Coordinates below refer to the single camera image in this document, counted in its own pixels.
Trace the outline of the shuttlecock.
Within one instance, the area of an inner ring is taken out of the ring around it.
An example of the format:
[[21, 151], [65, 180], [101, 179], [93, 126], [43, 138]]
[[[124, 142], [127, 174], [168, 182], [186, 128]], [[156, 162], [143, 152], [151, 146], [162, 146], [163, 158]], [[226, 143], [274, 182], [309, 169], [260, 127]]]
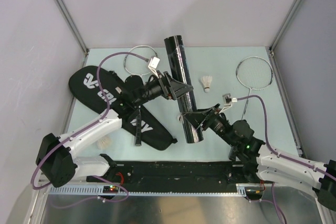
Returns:
[[97, 148], [100, 150], [106, 150], [111, 145], [111, 138], [104, 136], [101, 139], [97, 140]]
[[205, 93], [209, 93], [211, 88], [213, 77], [212, 76], [202, 76], [201, 77], [201, 84]]

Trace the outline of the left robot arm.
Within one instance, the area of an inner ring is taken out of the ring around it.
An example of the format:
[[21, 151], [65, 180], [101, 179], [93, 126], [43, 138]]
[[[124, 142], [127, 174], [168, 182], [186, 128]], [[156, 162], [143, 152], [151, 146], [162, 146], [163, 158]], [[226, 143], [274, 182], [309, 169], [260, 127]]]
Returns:
[[168, 72], [154, 77], [144, 84], [140, 77], [129, 76], [122, 81], [113, 71], [101, 69], [97, 80], [93, 80], [94, 66], [76, 72], [69, 80], [75, 97], [85, 106], [97, 112], [99, 117], [71, 133], [58, 137], [46, 135], [41, 143], [36, 164], [54, 187], [61, 187], [75, 177], [99, 176], [104, 181], [116, 177], [113, 160], [106, 154], [96, 157], [81, 157], [80, 153], [100, 138], [119, 129], [133, 135], [136, 127], [131, 122], [138, 115], [147, 115], [149, 130], [158, 130], [157, 135], [145, 138], [144, 142], [154, 146], [175, 143], [167, 129], [143, 107], [158, 97], [178, 100], [193, 90], [189, 84], [173, 79]]

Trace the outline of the shuttlecock table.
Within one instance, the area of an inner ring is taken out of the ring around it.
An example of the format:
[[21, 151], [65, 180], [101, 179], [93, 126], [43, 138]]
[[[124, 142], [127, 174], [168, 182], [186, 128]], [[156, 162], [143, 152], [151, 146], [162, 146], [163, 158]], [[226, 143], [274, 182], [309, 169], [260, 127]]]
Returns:
[[178, 115], [176, 118], [180, 123], [183, 123], [183, 117], [182, 115]]

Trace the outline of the black shuttlecock tube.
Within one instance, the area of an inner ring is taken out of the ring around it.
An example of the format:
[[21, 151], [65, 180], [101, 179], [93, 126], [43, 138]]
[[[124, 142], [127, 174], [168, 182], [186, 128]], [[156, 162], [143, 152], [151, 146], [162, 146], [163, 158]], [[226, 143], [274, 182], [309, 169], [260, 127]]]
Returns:
[[186, 112], [196, 111], [196, 100], [192, 89], [182, 36], [174, 35], [167, 37], [164, 43], [171, 69], [171, 76], [177, 81], [179, 87], [179, 91], [176, 93], [180, 110], [179, 119], [183, 125], [186, 142], [188, 144], [199, 143], [203, 140], [203, 133], [195, 129], [189, 121], [184, 118]]

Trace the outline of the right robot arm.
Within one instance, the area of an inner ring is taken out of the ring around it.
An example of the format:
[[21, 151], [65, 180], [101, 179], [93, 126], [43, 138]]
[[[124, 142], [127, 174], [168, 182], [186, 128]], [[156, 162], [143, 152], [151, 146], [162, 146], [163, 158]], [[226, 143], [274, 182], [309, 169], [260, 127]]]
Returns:
[[275, 182], [300, 190], [322, 206], [335, 210], [335, 161], [312, 161], [291, 155], [254, 137], [254, 131], [245, 120], [230, 124], [225, 114], [215, 105], [209, 109], [185, 112], [184, 121], [195, 129], [211, 129], [236, 151], [243, 163], [243, 178]]

